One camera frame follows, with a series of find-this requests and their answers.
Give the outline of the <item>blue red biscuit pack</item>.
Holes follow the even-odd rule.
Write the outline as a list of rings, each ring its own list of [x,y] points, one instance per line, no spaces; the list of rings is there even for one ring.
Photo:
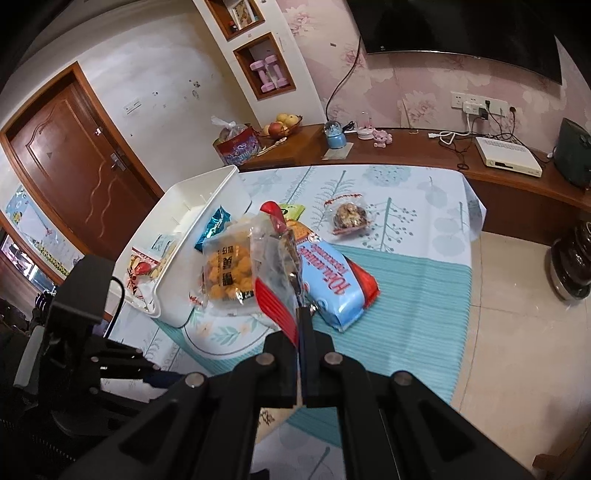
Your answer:
[[[308,298],[329,326],[346,331],[378,299],[377,280],[335,246],[298,221],[287,221],[301,258]]]

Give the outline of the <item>red white barcode snack packet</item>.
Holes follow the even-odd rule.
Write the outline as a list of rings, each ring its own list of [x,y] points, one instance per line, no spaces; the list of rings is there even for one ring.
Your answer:
[[[257,306],[297,347],[297,310],[303,303],[301,260],[294,231],[276,202],[264,202],[253,218],[250,260]]]

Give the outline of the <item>red white apple snack bag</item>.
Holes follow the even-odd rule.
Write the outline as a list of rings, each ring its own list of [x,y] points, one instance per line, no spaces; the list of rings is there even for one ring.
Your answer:
[[[162,267],[161,256],[132,247],[124,275],[124,285],[128,293],[135,299],[147,302]]]

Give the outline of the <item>clear bag orange cookies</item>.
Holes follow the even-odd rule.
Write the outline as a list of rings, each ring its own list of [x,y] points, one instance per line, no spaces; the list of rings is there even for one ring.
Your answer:
[[[216,316],[256,314],[252,272],[252,231],[256,216],[245,215],[205,239],[199,300]]]

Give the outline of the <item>pale blue cracker packet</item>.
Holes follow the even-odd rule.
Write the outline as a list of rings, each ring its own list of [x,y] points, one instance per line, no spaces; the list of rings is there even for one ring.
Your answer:
[[[156,259],[162,259],[176,246],[178,235],[173,233],[160,233],[151,242],[148,252]]]

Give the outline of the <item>clear wrapped nut cake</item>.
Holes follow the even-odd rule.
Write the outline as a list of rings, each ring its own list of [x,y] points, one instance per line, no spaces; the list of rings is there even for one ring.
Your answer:
[[[324,206],[332,235],[349,235],[373,223],[373,212],[360,193],[339,195],[325,201]]]

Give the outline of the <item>green pineapple cake packet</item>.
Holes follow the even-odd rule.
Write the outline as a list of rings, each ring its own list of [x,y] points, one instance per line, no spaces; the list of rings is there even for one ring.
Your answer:
[[[285,221],[298,221],[304,214],[305,207],[301,204],[281,203],[280,210]]]

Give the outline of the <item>blue foil snack packet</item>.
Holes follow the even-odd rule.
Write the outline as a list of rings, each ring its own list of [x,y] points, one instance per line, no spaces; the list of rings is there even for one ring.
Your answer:
[[[204,242],[207,239],[221,233],[229,221],[231,221],[231,215],[222,206],[219,206],[211,216],[211,219],[208,220],[204,231],[201,232],[200,236],[195,242],[194,249],[198,252],[204,250]]]

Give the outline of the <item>patterned white teal tablecloth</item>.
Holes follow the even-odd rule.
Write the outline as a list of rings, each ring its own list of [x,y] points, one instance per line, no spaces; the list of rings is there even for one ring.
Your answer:
[[[483,212],[457,171],[394,165],[332,165],[241,173],[259,210],[266,201],[303,205],[297,227],[307,227],[303,277],[315,305],[315,330],[332,336],[335,349],[368,371],[407,369],[451,402],[468,334],[472,291],[471,241]],[[372,225],[332,235],[325,201],[360,194]],[[370,275],[356,279],[345,257]],[[140,347],[163,370],[200,368],[225,373],[263,350],[273,332],[259,313],[219,316],[195,309],[180,328],[122,307],[109,339]],[[273,432],[254,448],[254,471],[270,479],[346,479],[335,408],[262,413]]]

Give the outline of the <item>white plastic storage bin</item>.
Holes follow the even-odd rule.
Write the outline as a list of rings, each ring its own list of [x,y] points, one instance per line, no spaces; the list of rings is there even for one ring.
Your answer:
[[[204,264],[204,256],[194,249],[195,242],[219,206],[228,211],[232,220],[238,220],[251,203],[235,166],[212,170],[171,186],[123,249],[113,275],[124,283],[131,248],[148,251],[160,233],[177,234],[176,246],[162,258],[163,267],[148,301],[135,299],[127,290],[125,301],[174,328],[183,326],[197,303],[198,279]]]

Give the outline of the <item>brown wooden door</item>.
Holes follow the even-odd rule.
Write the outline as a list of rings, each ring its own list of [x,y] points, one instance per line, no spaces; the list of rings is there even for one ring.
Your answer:
[[[78,63],[4,122],[1,146],[32,199],[84,254],[117,259],[163,194]]]

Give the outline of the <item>pink small toy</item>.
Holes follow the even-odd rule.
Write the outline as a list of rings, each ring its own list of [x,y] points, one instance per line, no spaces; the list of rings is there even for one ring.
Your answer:
[[[393,143],[393,136],[386,130],[373,130],[373,146],[375,148],[385,149]]]

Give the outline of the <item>pink round music box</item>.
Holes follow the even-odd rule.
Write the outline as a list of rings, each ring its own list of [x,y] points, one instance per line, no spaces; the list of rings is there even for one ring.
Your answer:
[[[374,139],[374,125],[370,113],[362,111],[356,116],[356,135],[360,140],[372,141]]]

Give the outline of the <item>red gift bag with plastic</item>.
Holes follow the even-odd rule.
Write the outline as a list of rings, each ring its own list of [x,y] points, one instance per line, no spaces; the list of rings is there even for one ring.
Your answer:
[[[249,123],[228,122],[212,116],[211,124],[221,129],[212,146],[224,165],[242,165],[263,150],[256,130]]]

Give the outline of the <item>fruit bowl with apples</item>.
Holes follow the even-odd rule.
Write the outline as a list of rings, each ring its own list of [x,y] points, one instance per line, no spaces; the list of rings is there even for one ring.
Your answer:
[[[276,117],[276,120],[263,127],[262,131],[259,132],[259,137],[272,140],[287,138],[297,132],[301,127],[301,121],[303,121],[301,115],[280,114]]]

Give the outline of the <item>wooden tv cabinet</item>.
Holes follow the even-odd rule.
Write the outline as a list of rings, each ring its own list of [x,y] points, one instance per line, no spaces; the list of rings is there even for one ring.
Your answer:
[[[484,230],[550,245],[569,228],[590,219],[590,193],[569,184],[548,164],[540,178],[492,169],[484,165],[473,145],[458,156],[421,130],[394,129],[394,143],[385,149],[353,138],[345,164],[420,166],[455,170],[464,162],[464,175],[487,208]]]

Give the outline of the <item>black electric kettle pot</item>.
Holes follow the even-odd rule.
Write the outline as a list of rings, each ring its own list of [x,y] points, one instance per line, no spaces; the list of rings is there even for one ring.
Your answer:
[[[549,251],[549,275],[557,295],[578,303],[590,295],[590,222],[580,221]]]

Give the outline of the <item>white set-top box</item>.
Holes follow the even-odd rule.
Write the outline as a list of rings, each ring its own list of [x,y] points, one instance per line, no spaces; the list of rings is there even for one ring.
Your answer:
[[[477,137],[475,143],[486,167],[542,177],[541,165],[528,148],[487,137]]]

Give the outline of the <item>pink dumbbell left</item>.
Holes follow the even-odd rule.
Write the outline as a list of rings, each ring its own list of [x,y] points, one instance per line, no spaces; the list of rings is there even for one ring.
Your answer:
[[[267,72],[266,62],[263,60],[256,60],[249,65],[249,68],[253,73],[259,75],[260,82],[262,82],[260,90],[263,93],[267,93],[276,89],[276,85],[274,85],[273,80],[270,78],[269,72]]]

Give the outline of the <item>pink dumbbell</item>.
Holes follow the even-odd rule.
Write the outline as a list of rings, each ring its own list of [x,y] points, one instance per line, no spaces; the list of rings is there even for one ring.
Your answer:
[[[276,86],[276,89],[290,85],[290,80],[288,80],[287,75],[283,73],[283,67],[280,66],[280,61],[277,59],[276,55],[273,54],[267,56],[264,58],[264,62],[266,62],[267,73],[270,74],[270,79],[273,82],[273,85]]]
[[[270,78],[269,72],[267,72],[266,62],[263,60],[256,60],[249,65],[249,68],[253,73],[259,75],[260,82],[262,82],[260,90],[263,93],[267,93],[276,89],[276,85],[274,85],[273,80]]]

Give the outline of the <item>pink dumbbell right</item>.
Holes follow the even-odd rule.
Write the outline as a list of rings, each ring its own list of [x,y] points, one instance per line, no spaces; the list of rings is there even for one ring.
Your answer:
[[[283,73],[283,67],[280,66],[280,61],[277,59],[276,55],[273,54],[267,56],[264,58],[264,62],[266,62],[267,73],[270,74],[270,79],[273,82],[273,85],[276,86],[276,89],[290,85],[290,80],[288,80],[287,75]]]

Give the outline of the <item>framed picture in niche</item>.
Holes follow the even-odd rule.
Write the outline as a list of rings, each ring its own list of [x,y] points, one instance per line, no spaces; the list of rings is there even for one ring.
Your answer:
[[[245,29],[259,20],[259,17],[257,17],[256,12],[247,0],[236,1],[230,7],[230,12],[239,30]]]

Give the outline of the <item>black curved television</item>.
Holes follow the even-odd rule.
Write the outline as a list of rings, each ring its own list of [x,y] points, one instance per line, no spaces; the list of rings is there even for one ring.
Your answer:
[[[349,1],[370,54],[439,52],[514,65],[562,81],[558,48],[590,79],[588,1]]]

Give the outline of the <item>white wall power strip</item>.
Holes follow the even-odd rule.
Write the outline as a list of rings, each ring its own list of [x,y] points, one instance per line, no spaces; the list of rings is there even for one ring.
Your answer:
[[[495,116],[507,117],[511,115],[508,102],[470,93],[452,91],[451,107],[453,109],[460,109],[465,114],[472,116],[479,116],[481,109]]]

